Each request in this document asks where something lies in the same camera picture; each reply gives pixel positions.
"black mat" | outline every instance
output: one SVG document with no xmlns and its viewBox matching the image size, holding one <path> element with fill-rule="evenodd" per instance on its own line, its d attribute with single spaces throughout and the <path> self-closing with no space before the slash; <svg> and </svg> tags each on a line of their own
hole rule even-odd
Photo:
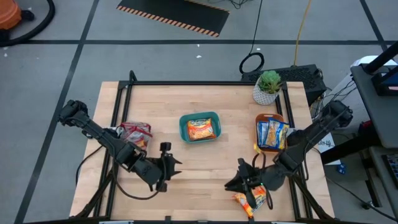
<svg viewBox="0 0 398 224">
<path fill-rule="evenodd" d="M 118 9 L 218 37 L 229 11 L 190 0 L 122 0 Z"/>
</svg>

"yellow cable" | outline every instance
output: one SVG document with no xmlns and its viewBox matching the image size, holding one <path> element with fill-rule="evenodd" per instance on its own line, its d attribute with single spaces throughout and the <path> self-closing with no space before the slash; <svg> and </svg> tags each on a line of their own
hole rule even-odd
<svg viewBox="0 0 398 224">
<path fill-rule="evenodd" d="M 305 18 L 307 16 L 307 14 L 308 14 L 308 10 L 310 9 L 311 2 L 312 2 L 312 0 L 308 0 L 308 5 L 307 5 L 307 8 L 305 9 L 305 12 L 304 12 L 303 21 L 301 21 L 300 29 L 298 30 L 298 35 L 297 35 L 297 40 L 296 40 L 296 49 L 295 49 L 295 52 L 294 52 L 293 65 L 296 65 L 297 50 L 299 49 L 299 40 L 300 40 L 301 30 L 303 29 L 304 21 L 305 21 Z"/>
<path fill-rule="evenodd" d="M 321 99 L 321 97 L 319 96 L 312 104 L 311 104 L 311 107 L 310 107 L 310 113 L 311 113 L 311 111 L 312 111 L 312 108 L 313 108 L 313 104 L 316 102 L 316 101 L 318 101 L 318 100 L 320 100 Z"/>
</svg>

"teal bowl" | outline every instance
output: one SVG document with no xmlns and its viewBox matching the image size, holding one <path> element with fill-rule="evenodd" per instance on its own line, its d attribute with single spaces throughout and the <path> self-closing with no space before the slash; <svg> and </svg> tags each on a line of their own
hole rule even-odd
<svg viewBox="0 0 398 224">
<path fill-rule="evenodd" d="M 189 135 L 188 135 L 187 122 L 190 120 L 193 120 L 193 119 L 205 119 L 205 118 L 211 118 L 211 126 L 213 127 L 213 131 L 216 135 L 216 138 L 191 141 L 189 139 Z M 180 118 L 180 135 L 181 135 L 181 139 L 187 143 L 213 141 L 215 139 L 218 139 L 218 137 L 221 135 L 220 119 L 219 119 L 218 115 L 213 111 L 184 115 Z"/>
</svg>

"blue snack package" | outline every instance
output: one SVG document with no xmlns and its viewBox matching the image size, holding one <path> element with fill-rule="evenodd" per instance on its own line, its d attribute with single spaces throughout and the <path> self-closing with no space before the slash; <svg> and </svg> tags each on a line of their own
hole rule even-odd
<svg viewBox="0 0 398 224">
<path fill-rule="evenodd" d="M 257 145 L 259 147 L 266 146 L 268 127 L 269 127 L 268 122 L 260 121 L 257 123 Z"/>
<path fill-rule="evenodd" d="M 265 145 L 273 149 L 284 149 L 288 128 L 289 125 L 287 123 L 270 118 Z"/>
</svg>

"potted plant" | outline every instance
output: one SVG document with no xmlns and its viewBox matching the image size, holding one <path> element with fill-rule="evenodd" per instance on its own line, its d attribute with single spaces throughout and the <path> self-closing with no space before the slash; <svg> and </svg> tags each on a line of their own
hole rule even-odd
<svg viewBox="0 0 398 224">
<path fill-rule="evenodd" d="M 281 82 L 277 72 L 265 71 L 256 82 L 253 98 L 260 105 L 269 105 L 279 94 Z"/>
</svg>

